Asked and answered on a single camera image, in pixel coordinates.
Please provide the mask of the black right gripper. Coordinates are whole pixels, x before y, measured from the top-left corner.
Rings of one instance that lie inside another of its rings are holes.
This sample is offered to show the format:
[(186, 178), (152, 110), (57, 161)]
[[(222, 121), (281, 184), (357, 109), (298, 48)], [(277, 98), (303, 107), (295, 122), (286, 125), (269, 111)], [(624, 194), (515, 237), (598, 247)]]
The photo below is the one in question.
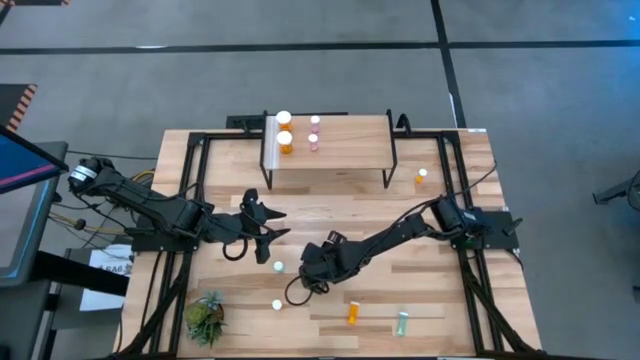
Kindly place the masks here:
[(337, 231), (331, 231), (321, 246), (308, 243), (299, 267), (303, 287), (315, 294), (325, 294), (329, 284), (354, 277), (369, 263), (370, 246), (368, 241), (349, 241)]

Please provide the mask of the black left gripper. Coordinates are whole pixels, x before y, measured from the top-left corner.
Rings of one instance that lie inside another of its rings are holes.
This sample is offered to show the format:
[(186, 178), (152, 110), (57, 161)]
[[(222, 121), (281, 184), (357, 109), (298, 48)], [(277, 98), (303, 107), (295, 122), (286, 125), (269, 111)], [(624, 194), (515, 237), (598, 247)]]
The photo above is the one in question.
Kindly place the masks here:
[[(272, 210), (259, 202), (258, 191), (255, 188), (248, 189), (240, 203), (240, 212), (234, 215), (223, 214), (218, 220), (218, 224), (226, 231), (227, 236), (223, 242), (223, 256), (229, 261), (242, 259), (248, 251), (248, 240), (254, 239), (256, 242), (256, 262), (264, 264), (270, 257), (268, 246), (283, 235), (290, 232), (289, 228), (269, 230), (261, 232), (261, 228), (266, 229), (266, 222), (286, 217), (287, 214)], [(239, 255), (231, 256), (227, 253), (227, 245), (236, 240), (244, 242), (243, 250)]]

